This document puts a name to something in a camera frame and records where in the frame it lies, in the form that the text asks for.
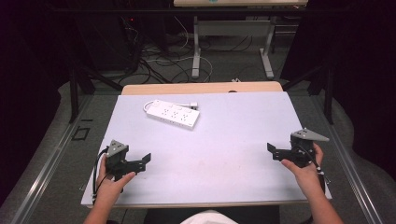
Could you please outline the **white power strip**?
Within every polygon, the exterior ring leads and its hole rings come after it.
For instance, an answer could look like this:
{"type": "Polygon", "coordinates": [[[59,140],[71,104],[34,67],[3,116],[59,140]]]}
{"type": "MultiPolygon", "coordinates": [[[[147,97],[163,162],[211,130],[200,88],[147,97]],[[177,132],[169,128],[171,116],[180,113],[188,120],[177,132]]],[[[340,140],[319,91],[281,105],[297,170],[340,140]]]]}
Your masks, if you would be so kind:
{"type": "Polygon", "coordinates": [[[185,106],[154,100],[143,107],[147,116],[165,123],[192,130],[200,112],[185,106]]]}

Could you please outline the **black metal stand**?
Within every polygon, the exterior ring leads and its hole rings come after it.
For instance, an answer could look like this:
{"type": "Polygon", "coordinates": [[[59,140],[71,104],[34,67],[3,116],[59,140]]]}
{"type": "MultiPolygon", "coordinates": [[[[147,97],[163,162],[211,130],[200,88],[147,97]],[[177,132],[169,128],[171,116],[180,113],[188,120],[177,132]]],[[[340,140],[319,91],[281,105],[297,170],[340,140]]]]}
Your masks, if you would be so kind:
{"type": "Polygon", "coordinates": [[[72,61],[69,66],[69,84],[70,84],[70,103],[71,118],[73,123],[79,114],[78,90],[82,90],[85,94],[94,94],[95,87],[92,84],[92,78],[105,83],[116,91],[121,91],[122,86],[104,77],[99,72],[89,68],[88,66],[72,61]]]}
{"type": "Polygon", "coordinates": [[[314,80],[308,86],[308,93],[310,95],[319,95],[321,90],[325,90],[324,103],[323,103],[323,114],[326,120],[333,125],[332,119],[332,96],[333,96],[333,79],[334,71],[333,67],[328,63],[324,63],[309,71],[297,76],[292,81],[287,82],[282,86],[284,91],[288,91],[298,83],[302,82],[307,78],[313,78],[314,80]]]}

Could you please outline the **black computer tower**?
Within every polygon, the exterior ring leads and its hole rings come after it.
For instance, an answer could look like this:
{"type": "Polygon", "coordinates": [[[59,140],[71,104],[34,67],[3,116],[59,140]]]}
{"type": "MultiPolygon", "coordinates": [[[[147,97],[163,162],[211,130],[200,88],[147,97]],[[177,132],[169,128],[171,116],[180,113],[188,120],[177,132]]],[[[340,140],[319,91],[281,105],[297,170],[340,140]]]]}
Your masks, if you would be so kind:
{"type": "Polygon", "coordinates": [[[81,15],[76,17],[76,22],[96,70],[137,69],[136,31],[128,29],[120,16],[81,15]]]}

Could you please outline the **person's white clothing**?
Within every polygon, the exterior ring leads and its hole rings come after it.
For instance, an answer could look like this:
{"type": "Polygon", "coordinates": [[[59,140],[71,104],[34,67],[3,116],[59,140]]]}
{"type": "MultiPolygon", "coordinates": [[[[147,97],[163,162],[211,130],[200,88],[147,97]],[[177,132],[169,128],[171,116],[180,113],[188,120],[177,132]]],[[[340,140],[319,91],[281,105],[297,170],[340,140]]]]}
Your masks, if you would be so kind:
{"type": "Polygon", "coordinates": [[[238,224],[229,217],[215,210],[205,210],[186,218],[180,224],[238,224]]]}

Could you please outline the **person's right hand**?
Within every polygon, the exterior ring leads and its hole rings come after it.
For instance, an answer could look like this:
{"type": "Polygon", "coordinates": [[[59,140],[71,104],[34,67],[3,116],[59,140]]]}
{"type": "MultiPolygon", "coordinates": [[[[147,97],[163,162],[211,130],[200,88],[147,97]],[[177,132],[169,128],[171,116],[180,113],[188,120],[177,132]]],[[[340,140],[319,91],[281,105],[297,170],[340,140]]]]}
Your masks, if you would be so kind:
{"type": "Polygon", "coordinates": [[[286,159],[282,160],[281,164],[294,174],[297,184],[306,198],[318,197],[324,194],[315,164],[300,168],[292,161],[286,159]]]}

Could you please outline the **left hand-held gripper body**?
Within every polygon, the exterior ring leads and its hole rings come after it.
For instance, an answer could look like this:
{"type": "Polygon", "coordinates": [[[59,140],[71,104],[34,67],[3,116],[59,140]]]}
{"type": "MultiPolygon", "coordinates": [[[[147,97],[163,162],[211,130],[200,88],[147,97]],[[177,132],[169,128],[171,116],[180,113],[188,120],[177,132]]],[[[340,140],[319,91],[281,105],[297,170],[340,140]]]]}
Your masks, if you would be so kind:
{"type": "Polygon", "coordinates": [[[106,172],[114,177],[115,181],[133,171],[133,166],[126,160],[129,147],[121,142],[112,140],[106,154],[106,172]]]}

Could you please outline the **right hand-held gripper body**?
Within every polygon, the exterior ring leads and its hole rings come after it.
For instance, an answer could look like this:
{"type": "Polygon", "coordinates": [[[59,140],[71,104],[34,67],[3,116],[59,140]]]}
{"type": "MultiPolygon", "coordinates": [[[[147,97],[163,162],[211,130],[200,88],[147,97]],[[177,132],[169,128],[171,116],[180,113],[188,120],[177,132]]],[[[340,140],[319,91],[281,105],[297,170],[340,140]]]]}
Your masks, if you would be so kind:
{"type": "Polygon", "coordinates": [[[304,168],[310,162],[318,166],[314,148],[315,141],[328,142],[329,138],[306,128],[290,135],[291,152],[297,156],[296,159],[293,159],[293,162],[298,167],[304,168]]]}

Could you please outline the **white desk with metal legs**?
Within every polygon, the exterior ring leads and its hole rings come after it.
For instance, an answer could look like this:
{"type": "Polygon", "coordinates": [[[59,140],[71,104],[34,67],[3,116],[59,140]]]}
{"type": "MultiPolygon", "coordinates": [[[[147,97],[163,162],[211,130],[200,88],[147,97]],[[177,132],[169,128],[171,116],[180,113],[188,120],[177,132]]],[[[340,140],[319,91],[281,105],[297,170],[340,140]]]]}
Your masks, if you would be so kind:
{"type": "MultiPolygon", "coordinates": [[[[183,9],[296,9],[305,6],[309,0],[174,0],[175,7],[183,9]]],[[[276,16],[268,16],[266,20],[242,20],[236,19],[236,15],[230,20],[212,19],[206,21],[201,16],[193,17],[193,41],[194,55],[192,61],[191,77],[200,76],[201,48],[200,36],[264,36],[265,45],[260,49],[264,74],[273,79],[274,72],[270,63],[268,52],[275,35],[276,16]]]]}

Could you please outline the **square floor socket plate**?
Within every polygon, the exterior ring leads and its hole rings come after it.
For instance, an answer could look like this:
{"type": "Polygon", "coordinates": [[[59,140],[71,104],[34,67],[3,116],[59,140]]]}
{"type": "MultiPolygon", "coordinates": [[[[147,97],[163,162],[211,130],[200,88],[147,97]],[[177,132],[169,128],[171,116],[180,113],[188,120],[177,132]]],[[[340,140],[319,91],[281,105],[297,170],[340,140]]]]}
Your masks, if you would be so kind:
{"type": "Polygon", "coordinates": [[[90,128],[78,126],[72,135],[72,141],[85,141],[90,132],[90,128]]]}

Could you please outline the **black horizontal bar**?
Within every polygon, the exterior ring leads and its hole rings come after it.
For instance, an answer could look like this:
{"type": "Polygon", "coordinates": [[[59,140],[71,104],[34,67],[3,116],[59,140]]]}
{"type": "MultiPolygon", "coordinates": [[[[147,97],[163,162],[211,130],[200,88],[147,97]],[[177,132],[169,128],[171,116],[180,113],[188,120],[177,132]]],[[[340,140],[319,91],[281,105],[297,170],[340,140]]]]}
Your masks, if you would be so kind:
{"type": "Polygon", "coordinates": [[[84,14],[133,14],[133,15],[298,15],[298,16],[321,16],[321,15],[343,15],[348,13],[347,8],[338,9],[278,9],[278,8],[169,8],[169,9],[78,9],[78,8],[56,8],[50,7],[50,11],[56,13],[84,13],[84,14]]]}

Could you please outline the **person's left hand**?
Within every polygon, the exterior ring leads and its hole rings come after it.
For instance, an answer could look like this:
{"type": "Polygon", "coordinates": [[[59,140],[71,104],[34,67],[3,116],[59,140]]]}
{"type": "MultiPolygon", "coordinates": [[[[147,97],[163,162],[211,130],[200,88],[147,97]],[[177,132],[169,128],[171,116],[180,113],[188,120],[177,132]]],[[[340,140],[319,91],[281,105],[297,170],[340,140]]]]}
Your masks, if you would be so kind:
{"type": "Polygon", "coordinates": [[[112,206],[121,194],[121,190],[135,177],[135,172],[128,173],[120,180],[114,181],[113,177],[106,172],[106,157],[100,163],[99,175],[97,177],[95,204],[108,204],[112,206]]]}

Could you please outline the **metal floor rail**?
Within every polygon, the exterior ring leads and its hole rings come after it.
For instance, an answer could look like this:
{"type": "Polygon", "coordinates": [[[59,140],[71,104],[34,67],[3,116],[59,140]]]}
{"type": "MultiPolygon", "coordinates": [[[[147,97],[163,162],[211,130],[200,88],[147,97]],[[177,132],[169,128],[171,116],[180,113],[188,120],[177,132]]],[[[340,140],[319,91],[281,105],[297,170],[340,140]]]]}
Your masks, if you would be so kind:
{"type": "Polygon", "coordinates": [[[341,163],[346,178],[349,182],[355,198],[358,201],[358,204],[360,205],[361,211],[363,212],[365,219],[367,220],[368,224],[384,224],[381,216],[375,208],[375,205],[373,204],[371,197],[368,194],[366,187],[364,186],[357,172],[354,161],[347,152],[347,148],[342,143],[342,140],[334,126],[331,125],[324,116],[321,100],[318,96],[311,96],[310,99],[316,111],[318,112],[320,119],[324,122],[324,126],[330,133],[331,142],[334,146],[337,158],[341,163]]]}
{"type": "Polygon", "coordinates": [[[21,179],[1,208],[5,224],[81,224],[88,208],[80,201],[92,173],[97,152],[92,122],[88,120],[90,95],[81,100],[79,115],[69,122],[67,99],[21,179]],[[77,127],[90,128],[85,141],[72,141],[77,127]]]}

